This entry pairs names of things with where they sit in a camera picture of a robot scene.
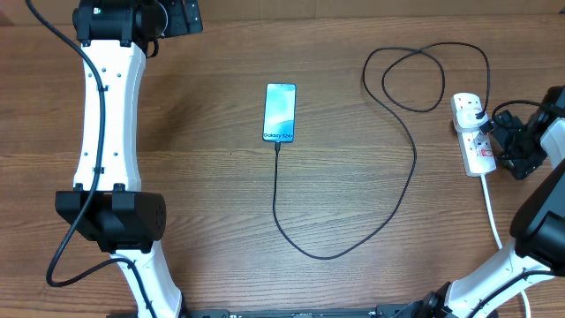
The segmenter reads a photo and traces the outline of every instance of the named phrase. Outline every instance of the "phone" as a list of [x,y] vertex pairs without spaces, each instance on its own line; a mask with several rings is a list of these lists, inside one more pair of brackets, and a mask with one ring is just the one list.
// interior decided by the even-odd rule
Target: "phone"
[[267,85],[263,140],[292,142],[297,105],[297,86],[272,83]]

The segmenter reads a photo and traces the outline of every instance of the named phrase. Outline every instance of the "white cord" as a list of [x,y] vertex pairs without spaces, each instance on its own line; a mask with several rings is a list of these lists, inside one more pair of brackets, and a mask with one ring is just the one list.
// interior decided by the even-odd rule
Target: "white cord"
[[[498,231],[496,230],[496,223],[494,222],[493,216],[493,207],[491,207],[491,196],[488,194],[488,186],[486,186],[486,177],[484,174],[480,175],[480,182],[483,184],[483,193],[485,194],[485,204],[486,204],[486,212],[488,213],[488,221],[491,224],[491,230],[493,230],[494,240],[496,241],[496,245],[499,249],[502,248],[501,237],[498,236]],[[526,296],[525,291],[520,291],[522,295],[522,299],[524,300],[524,312],[526,318],[531,318],[531,311],[530,311],[530,301],[528,300],[528,296]]]

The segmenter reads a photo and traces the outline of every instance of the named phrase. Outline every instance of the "white arm segment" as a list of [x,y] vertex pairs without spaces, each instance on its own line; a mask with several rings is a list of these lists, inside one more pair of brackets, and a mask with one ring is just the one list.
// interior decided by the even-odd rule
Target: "white arm segment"
[[558,118],[541,136],[541,147],[547,152],[553,169],[565,159],[565,118]]
[[[521,258],[515,253],[516,242],[511,239],[497,254],[463,279],[456,280],[449,288],[445,306],[453,310],[458,318],[467,318],[478,303],[492,294],[512,278],[524,271],[549,270],[531,257]],[[513,284],[506,291],[488,302],[473,318],[485,318],[494,309],[516,296],[526,288],[554,278],[547,275],[532,275]]]
[[[97,190],[111,191],[114,184],[124,184],[126,191],[140,191],[136,133],[138,93],[141,75],[145,70],[146,56],[134,43],[121,47],[120,41],[96,40],[83,47],[108,87],[106,100],[106,132],[102,154],[103,173]],[[92,71],[86,63],[85,125],[79,167],[73,184],[82,184],[90,190],[94,177],[94,163],[98,146],[100,99]]]
[[[151,252],[143,254],[140,250],[117,250],[111,258],[124,257],[135,262],[141,280],[147,292],[147,296],[153,305],[158,318],[178,318],[182,305],[180,290],[170,277],[169,268],[162,253],[161,241],[153,243]],[[127,264],[118,263],[124,272],[125,279],[130,285],[133,297],[138,304],[138,317],[151,318],[151,313],[146,309],[145,301],[141,297],[139,285],[131,269]]]

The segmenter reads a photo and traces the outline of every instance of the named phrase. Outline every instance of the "extension cord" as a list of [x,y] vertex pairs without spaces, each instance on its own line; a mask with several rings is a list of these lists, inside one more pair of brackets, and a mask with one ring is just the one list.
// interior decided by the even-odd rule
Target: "extension cord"
[[453,95],[451,110],[467,176],[479,177],[495,170],[496,161],[490,140],[479,130],[488,116],[485,114],[477,118],[476,115],[482,110],[478,96],[471,93]]

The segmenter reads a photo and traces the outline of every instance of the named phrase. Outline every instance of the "wooden table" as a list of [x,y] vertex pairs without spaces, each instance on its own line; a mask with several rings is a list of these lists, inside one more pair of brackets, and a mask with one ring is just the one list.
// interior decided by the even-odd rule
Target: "wooden table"
[[[163,238],[172,276],[191,308],[229,310],[373,307],[421,299],[466,276],[496,251],[480,182],[464,174],[449,98],[485,95],[482,57],[471,49],[430,50],[447,74],[445,99],[418,114],[393,105],[418,146],[416,172],[390,224],[354,252],[316,261],[294,250],[271,215],[272,144],[261,139],[265,85],[298,85],[296,140],[283,145],[278,211],[306,251],[330,255],[389,215],[411,166],[402,127],[360,84],[367,55],[383,46],[470,42],[492,66],[491,103],[540,101],[562,85],[565,19],[490,16],[210,22],[205,33],[161,42],[139,94],[138,157],[145,191],[168,206]],[[74,37],[71,27],[64,32]],[[69,225],[53,208],[72,188],[84,111],[79,58],[42,27],[0,28],[0,316],[104,317],[135,308],[114,266],[62,289],[45,270]],[[370,63],[369,86],[401,53]],[[440,91],[437,66],[405,61],[390,93],[414,108]],[[516,107],[525,120],[534,111]],[[549,172],[524,181],[488,176],[503,240],[517,209]],[[104,261],[76,235],[56,278]],[[528,290],[535,317],[563,317],[565,280]],[[518,298],[501,308],[522,317]]]

